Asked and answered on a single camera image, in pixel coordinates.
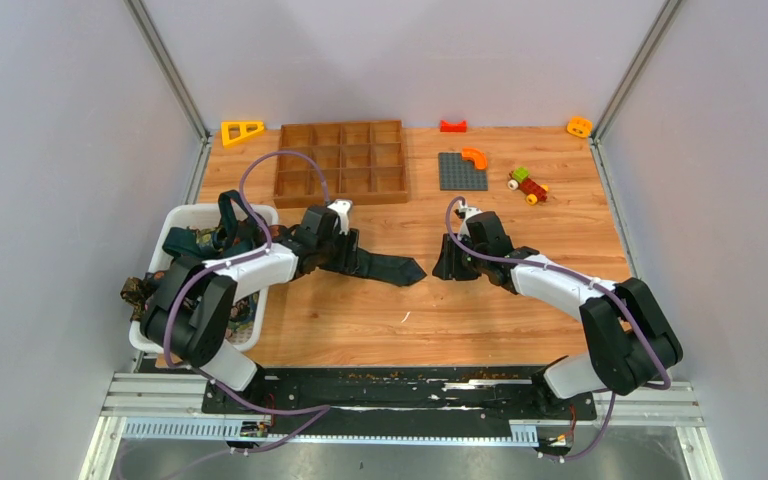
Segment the dark green leaf tie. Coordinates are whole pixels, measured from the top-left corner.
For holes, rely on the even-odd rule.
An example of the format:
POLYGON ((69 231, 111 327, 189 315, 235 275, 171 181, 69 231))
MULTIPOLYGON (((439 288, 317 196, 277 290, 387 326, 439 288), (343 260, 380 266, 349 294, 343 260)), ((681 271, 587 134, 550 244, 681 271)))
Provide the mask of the dark green leaf tie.
POLYGON ((360 278, 380 281, 398 287, 409 287, 427 274, 412 257, 357 251, 357 271, 360 278))

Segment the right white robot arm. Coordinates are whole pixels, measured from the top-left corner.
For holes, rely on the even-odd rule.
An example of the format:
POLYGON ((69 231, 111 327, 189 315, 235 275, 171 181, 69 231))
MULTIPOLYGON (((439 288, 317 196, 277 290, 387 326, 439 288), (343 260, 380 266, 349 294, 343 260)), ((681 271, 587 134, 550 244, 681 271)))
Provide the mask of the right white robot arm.
POLYGON ((583 328, 585 353, 558 359, 533 376, 531 403, 537 413, 556 417, 572 397, 584 393, 628 395, 640 387, 670 387, 668 370, 683 359, 683 347, 643 280, 602 280, 530 247, 516 248, 492 211, 459 202, 450 214, 461 224, 446 227, 435 277, 485 277, 512 294, 556 308, 583 328))

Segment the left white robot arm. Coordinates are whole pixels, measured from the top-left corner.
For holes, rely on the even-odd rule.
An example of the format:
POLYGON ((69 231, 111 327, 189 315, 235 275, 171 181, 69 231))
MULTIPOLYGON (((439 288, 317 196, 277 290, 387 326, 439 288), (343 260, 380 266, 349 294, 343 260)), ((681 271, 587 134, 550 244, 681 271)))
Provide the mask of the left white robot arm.
POLYGON ((287 238, 229 259, 173 261, 140 319, 140 333, 163 353, 228 386, 228 400, 239 411, 258 411, 267 389, 255 379, 256 362, 226 339, 232 307, 336 260, 350 233, 352 207, 344 199, 312 206, 287 238))

